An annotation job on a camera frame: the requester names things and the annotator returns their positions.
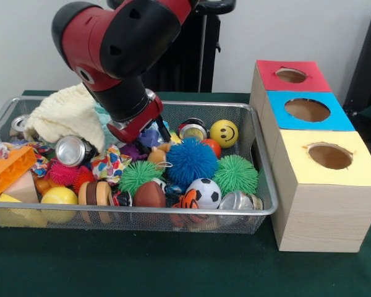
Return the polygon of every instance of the orange toy block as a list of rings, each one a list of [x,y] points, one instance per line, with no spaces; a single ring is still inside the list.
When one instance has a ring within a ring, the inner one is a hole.
[[[24,175],[34,163],[32,147],[22,147],[10,152],[7,159],[0,159],[0,194]]]

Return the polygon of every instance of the wire basket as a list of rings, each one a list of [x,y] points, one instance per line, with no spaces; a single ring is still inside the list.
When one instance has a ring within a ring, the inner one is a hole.
[[[12,120],[23,114],[30,114],[40,105],[42,99],[43,97],[20,97],[8,101],[0,111],[0,141],[9,141]],[[259,175],[256,196],[262,200],[263,210],[159,209],[0,202],[0,226],[254,234],[265,217],[274,213],[278,207],[273,175],[256,112],[249,105],[236,103],[165,101],[162,116],[172,128],[177,128],[187,118],[200,118],[208,127],[220,119],[234,122],[239,128],[239,139],[236,145],[223,150],[223,156],[237,154],[254,164]],[[48,224],[41,223],[47,218]],[[64,218],[71,219],[61,223]],[[182,226],[176,224],[179,218],[186,223]]]

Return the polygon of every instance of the brown football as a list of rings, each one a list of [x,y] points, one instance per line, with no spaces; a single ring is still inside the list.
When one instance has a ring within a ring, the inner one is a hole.
[[[165,207],[166,199],[162,188],[154,181],[141,185],[134,196],[133,206]]]

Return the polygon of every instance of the box with hole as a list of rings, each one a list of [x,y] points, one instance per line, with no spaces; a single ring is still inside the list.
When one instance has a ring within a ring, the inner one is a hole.
[[[357,132],[280,130],[280,251],[357,252],[371,225],[371,155]]]
[[[316,62],[257,60],[249,104],[261,116],[267,91],[326,92],[331,88]]]
[[[269,91],[260,120],[271,162],[280,129],[355,131],[332,93]]]

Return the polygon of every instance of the blue spiky ball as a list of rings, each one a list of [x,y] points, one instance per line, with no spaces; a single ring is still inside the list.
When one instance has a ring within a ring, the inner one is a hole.
[[[173,165],[168,169],[169,178],[184,188],[196,179],[211,179],[218,168],[213,150],[194,138],[186,138],[182,144],[172,145],[166,161]]]

